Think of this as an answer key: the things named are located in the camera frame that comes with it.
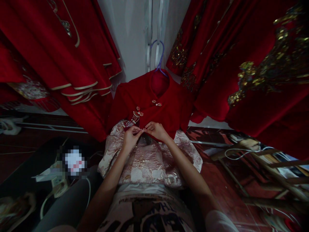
gray pants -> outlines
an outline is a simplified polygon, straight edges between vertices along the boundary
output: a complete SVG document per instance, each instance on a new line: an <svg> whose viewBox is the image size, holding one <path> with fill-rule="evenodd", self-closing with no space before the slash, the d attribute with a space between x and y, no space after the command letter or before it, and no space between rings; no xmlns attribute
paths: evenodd
<svg viewBox="0 0 309 232"><path fill-rule="evenodd" d="M102 182L101 176L97 173L97 167L98 166L91 167L88 175L91 184L90 199L92 199ZM76 228L86 210L88 197L88 181L86 179L78 180L68 191L56 200L38 224L35 232L47 232L60 225L70 225Z"/></svg>

woman's right hand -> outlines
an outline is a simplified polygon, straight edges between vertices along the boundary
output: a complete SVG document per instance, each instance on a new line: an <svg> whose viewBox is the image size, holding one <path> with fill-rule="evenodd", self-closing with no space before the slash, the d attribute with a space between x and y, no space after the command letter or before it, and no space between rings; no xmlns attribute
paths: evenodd
<svg viewBox="0 0 309 232"><path fill-rule="evenodd" d="M158 140L161 140L164 143L166 143L167 140L171 138L161 123L151 121L145 126L145 128L147 129L145 131L146 133L150 134Z"/></svg>

red jacket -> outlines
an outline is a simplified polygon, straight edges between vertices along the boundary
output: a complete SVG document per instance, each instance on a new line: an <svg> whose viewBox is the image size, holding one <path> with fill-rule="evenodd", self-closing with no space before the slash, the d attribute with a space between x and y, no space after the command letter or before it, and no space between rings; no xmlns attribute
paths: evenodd
<svg viewBox="0 0 309 232"><path fill-rule="evenodd" d="M109 113L107 130L110 131L122 119L131 120L133 111L140 107L144 115L136 126L144 128L150 121L159 122L172 138L179 128L186 132L192 112L191 93L165 73L168 75L169 84L160 97L157 97L155 92L161 91L160 86L164 88L159 82L162 81L160 78L166 77L159 71L151 71L128 83L120 84ZM156 106L153 100L162 106Z"/></svg>

power strip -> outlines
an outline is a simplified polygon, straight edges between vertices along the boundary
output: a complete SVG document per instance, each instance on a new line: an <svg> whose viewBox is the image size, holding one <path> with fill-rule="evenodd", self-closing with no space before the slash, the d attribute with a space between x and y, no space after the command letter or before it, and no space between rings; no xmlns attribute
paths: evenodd
<svg viewBox="0 0 309 232"><path fill-rule="evenodd" d="M69 188L69 182L66 179L55 177L51 180L54 198L61 197Z"/></svg>

pink brocade skirt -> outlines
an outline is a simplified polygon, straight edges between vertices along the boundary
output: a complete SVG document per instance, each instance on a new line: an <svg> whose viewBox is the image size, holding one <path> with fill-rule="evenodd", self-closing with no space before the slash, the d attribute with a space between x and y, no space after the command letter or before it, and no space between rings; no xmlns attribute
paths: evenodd
<svg viewBox="0 0 309 232"><path fill-rule="evenodd" d="M113 166L122 148L123 136L124 130L120 121L113 127L111 134L106 139L104 157L98 166L98 172L103 178ZM174 141L200 172L202 158L185 133L178 130ZM178 189L186 185L168 147L146 134L140 137L128 156L118 184L128 183L164 184Z"/></svg>

